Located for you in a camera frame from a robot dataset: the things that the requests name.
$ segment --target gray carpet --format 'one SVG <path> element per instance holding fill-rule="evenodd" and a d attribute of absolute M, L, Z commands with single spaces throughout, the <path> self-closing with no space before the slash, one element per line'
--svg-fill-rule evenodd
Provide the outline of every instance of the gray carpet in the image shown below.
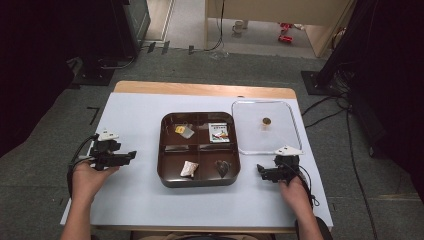
<path fill-rule="evenodd" d="M 320 70 L 324 60 L 231 54 L 214 60 L 210 53 L 143 50 L 129 67 L 117 70 L 109 87 L 65 90 L 22 145 L 0 159 L 0 239 L 58 239 L 65 209 L 67 162 L 93 134 L 109 93 L 120 80 L 203 83 L 292 88 L 301 111 L 322 97 L 309 96 L 301 70 Z M 338 110 L 332 100 L 304 117 L 305 125 Z M 349 116 L 358 174 L 362 180 L 379 239 L 422 239 L 423 204 L 408 174 L 389 159 L 372 159 L 355 116 Z M 370 220 L 350 159 L 346 114 L 308 128 L 334 221 L 335 239 L 374 239 Z M 94 230 L 101 239 L 129 239 L 129 232 Z M 277 235 L 277 239 L 295 239 Z"/>

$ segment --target hand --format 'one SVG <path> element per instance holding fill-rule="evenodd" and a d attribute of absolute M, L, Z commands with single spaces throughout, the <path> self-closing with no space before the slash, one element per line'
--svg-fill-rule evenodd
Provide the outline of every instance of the hand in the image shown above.
<path fill-rule="evenodd" d="M 90 167 L 88 161 L 79 163 L 72 176 L 72 201 L 82 201 L 83 203 L 91 204 L 106 179 L 118 169 L 119 167 L 111 167 L 103 171 L 97 171 Z"/>
<path fill-rule="evenodd" d="M 279 181 L 278 184 L 280 186 L 281 196 L 293 209 L 296 216 L 304 212 L 312 212 L 308 194 L 299 177 L 296 176 L 293 178 L 289 185 L 285 181 Z"/>

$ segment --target wooden desk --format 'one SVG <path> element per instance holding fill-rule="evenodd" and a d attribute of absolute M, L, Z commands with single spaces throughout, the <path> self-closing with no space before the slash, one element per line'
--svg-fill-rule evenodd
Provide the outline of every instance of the wooden desk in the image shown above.
<path fill-rule="evenodd" d="M 305 155 L 301 165 L 312 179 L 314 208 L 333 223 L 296 96 L 291 89 L 156 82 L 119 82 L 110 95 L 98 130 L 117 133 L 121 151 L 137 151 L 129 166 L 113 174 L 92 204 L 91 224 L 108 230 L 293 233 L 294 214 L 278 185 L 263 181 L 256 164 L 275 167 L 272 155 L 240 155 L 241 170 L 229 186 L 167 188 L 157 175 L 160 122 L 170 112 L 224 111 L 234 101 L 279 99 L 290 104 Z M 66 221 L 70 203 L 62 217 Z"/>
<path fill-rule="evenodd" d="M 224 19 L 304 24 L 317 57 L 327 50 L 340 27 L 347 26 L 355 0 L 227 0 Z M 222 0 L 206 0 L 205 49 L 208 18 L 221 18 Z"/>

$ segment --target brown tray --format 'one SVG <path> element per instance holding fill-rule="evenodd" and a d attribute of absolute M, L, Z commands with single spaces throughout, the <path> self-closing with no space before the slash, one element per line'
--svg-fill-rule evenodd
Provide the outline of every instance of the brown tray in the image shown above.
<path fill-rule="evenodd" d="M 229 142 L 211 143 L 209 123 L 227 123 Z M 175 132 L 184 125 L 194 131 L 186 139 Z M 221 178 L 216 161 L 231 164 Z M 194 177 L 181 177 L 185 161 L 198 163 Z M 240 158 L 233 117 L 224 112 L 170 113 L 163 117 L 159 140 L 158 175 L 166 187 L 206 187 L 231 185 L 240 172 Z"/>

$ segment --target clear plastic lid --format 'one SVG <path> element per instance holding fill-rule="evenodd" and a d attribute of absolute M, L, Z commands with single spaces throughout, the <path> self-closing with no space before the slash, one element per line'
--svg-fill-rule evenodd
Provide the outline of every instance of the clear plastic lid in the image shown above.
<path fill-rule="evenodd" d="M 288 145 L 302 150 L 293 112 L 283 101 L 236 101 L 232 105 L 239 152 L 275 154 Z"/>

